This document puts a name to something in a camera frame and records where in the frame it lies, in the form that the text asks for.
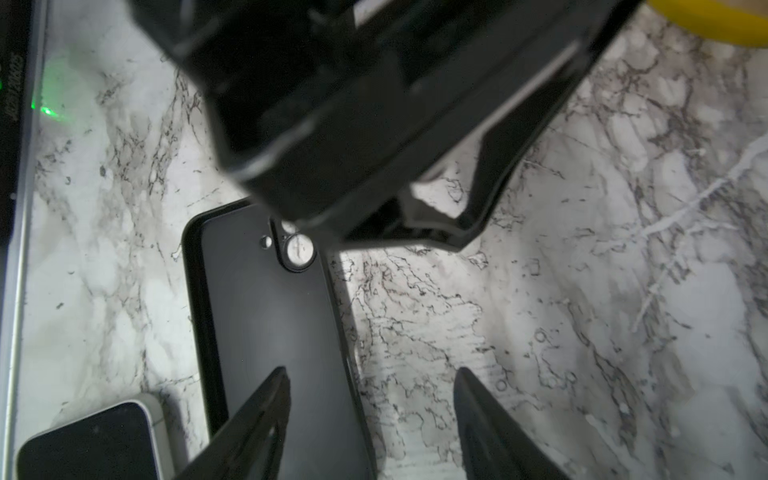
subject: black smartphone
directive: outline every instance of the black smartphone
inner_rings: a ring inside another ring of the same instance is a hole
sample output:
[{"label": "black smartphone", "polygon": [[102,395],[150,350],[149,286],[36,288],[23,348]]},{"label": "black smartphone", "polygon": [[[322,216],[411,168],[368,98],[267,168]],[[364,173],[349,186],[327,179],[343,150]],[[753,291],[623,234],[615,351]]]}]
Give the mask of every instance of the black smartphone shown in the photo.
[{"label": "black smartphone", "polygon": [[160,403],[142,393],[29,439],[19,480],[170,480],[174,465]]},{"label": "black smartphone", "polygon": [[324,255],[247,200],[192,219],[182,246],[210,434],[285,366],[278,478],[375,478]]}]

